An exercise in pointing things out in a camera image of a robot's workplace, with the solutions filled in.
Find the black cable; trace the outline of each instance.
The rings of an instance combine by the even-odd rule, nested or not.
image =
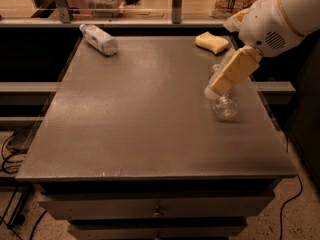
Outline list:
[[[10,159],[18,155],[20,155],[19,152],[14,152],[14,153],[11,153],[9,156],[7,156],[2,162],[0,171],[3,171],[6,174],[17,173],[19,171],[20,165],[23,162],[23,160],[17,160],[13,162],[13,161],[10,161]],[[5,167],[7,163],[12,163],[14,165]]]
[[[287,151],[287,153],[289,153],[289,137],[288,137],[288,134],[287,134],[285,131],[283,131],[283,133],[285,134],[286,140],[287,140],[286,151]],[[298,197],[302,194],[302,192],[303,192],[303,184],[302,184],[301,178],[300,178],[299,175],[297,175],[297,178],[298,178],[299,183],[300,183],[300,190],[299,190],[299,192],[298,192],[295,196],[293,196],[293,197],[291,197],[290,199],[288,199],[287,201],[285,201],[285,202],[283,203],[283,205],[281,206],[281,209],[280,209],[280,240],[282,240],[282,235],[283,235],[283,229],[282,229],[282,228],[283,228],[283,222],[282,222],[283,210],[284,210],[285,206],[286,206],[288,203],[290,203],[290,202],[293,201],[294,199],[298,198]]]
[[[2,218],[5,218],[5,217],[6,217],[8,211],[9,211],[9,208],[10,208],[10,206],[11,206],[11,203],[12,203],[12,201],[13,201],[13,199],[14,199],[17,191],[18,191],[18,188],[19,188],[19,186],[16,186],[16,187],[15,187],[15,189],[14,189],[12,195],[11,195],[11,198],[10,198],[10,200],[9,200],[9,203],[8,203],[6,209],[4,210],[3,214],[2,214]]]
[[[44,211],[44,212],[40,215],[40,217],[38,218],[38,220],[36,221],[36,224],[34,224],[33,229],[32,229],[32,231],[31,231],[31,235],[30,235],[29,240],[32,240],[32,239],[33,239],[34,232],[36,231],[36,229],[37,229],[40,221],[42,220],[43,216],[44,216],[46,213],[47,213],[47,211]]]
[[[287,201],[285,201],[284,204],[283,204],[282,207],[281,207],[281,210],[280,210],[280,240],[282,240],[282,231],[283,231],[283,230],[282,230],[282,214],[283,214],[283,209],[284,209],[284,207],[285,207],[289,202],[291,202],[291,201],[293,201],[294,199],[298,198],[298,197],[301,195],[302,191],[303,191],[302,181],[301,181],[299,175],[297,175],[297,177],[298,177],[299,182],[300,182],[300,191],[299,191],[298,194],[296,194],[294,197],[292,197],[292,198],[288,199]]]
[[[31,123],[25,127],[23,127],[22,129],[14,132],[13,134],[11,134],[2,144],[2,147],[1,147],[1,156],[2,156],[2,159],[3,159],[3,162],[1,164],[1,167],[0,167],[0,172],[3,171],[4,173],[6,174],[15,174],[19,171],[19,168],[20,168],[20,165],[21,163],[23,162],[23,160],[18,160],[18,161],[10,161],[9,159],[14,157],[14,156],[17,156],[19,155],[19,152],[14,152],[14,153],[11,153],[9,156],[5,157],[4,155],[4,147],[5,145],[7,144],[7,142],[13,138],[15,135],[19,134],[21,131],[23,131],[24,129],[30,127],[30,126],[33,126],[35,123]]]
[[[2,218],[1,216],[0,216],[0,221],[3,222],[7,226],[7,229],[9,229],[13,234],[15,234],[20,240],[23,240],[16,231],[8,227],[8,223],[5,222],[4,218]]]

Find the metal table surface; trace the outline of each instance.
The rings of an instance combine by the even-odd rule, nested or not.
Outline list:
[[[111,57],[82,40],[18,180],[295,174],[250,79],[234,88],[234,121],[215,116],[203,90],[223,54],[197,47],[191,36],[117,39],[119,52]]]

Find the drawer front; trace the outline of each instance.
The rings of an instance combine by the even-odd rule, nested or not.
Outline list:
[[[151,222],[133,222],[118,224],[107,221],[91,223],[90,225],[70,225],[68,232],[79,240],[102,240],[102,239],[172,239],[172,238],[214,238],[229,237],[237,235],[246,226],[243,219],[230,218],[223,219],[223,223],[217,220],[208,219],[188,219],[185,222],[175,222],[175,220],[152,219]]]
[[[97,195],[50,195],[40,205],[55,219],[141,219],[188,217],[247,217],[259,214],[273,193],[252,197],[164,199],[103,199]]]

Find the floor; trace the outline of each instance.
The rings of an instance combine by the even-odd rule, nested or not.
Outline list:
[[[283,145],[287,141],[285,135],[279,132]],[[295,200],[289,202],[283,210],[283,240],[316,240],[320,239],[320,194],[315,188],[308,172],[303,166],[294,145],[289,141],[288,156],[295,164],[299,177],[303,184],[302,194]],[[280,209],[288,199],[294,197],[300,191],[299,179],[284,179],[275,188],[276,198],[257,217],[247,219],[248,227],[238,236],[230,237],[230,240],[274,240],[280,237]],[[0,188],[0,214],[12,195],[10,189]],[[44,211],[37,204],[37,193],[29,198],[24,211],[25,222],[21,226],[16,226],[14,230],[23,240],[30,237],[33,226]],[[74,240],[66,230],[68,223],[56,221],[49,214],[45,214],[40,221],[35,233],[34,240]],[[0,226],[1,240],[19,239],[9,231],[2,223]]]

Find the yellow sponge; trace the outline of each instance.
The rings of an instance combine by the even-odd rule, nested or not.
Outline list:
[[[209,32],[205,32],[196,37],[196,45],[212,51],[214,54],[218,54],[228,48],[229,41],[222,37],[214,36]]]
[[[259,67],[261,58],[258,51],[250,46],[240,48],[210,84],[210,89],[219,95],[225,94],[235,84],[252,74]]]

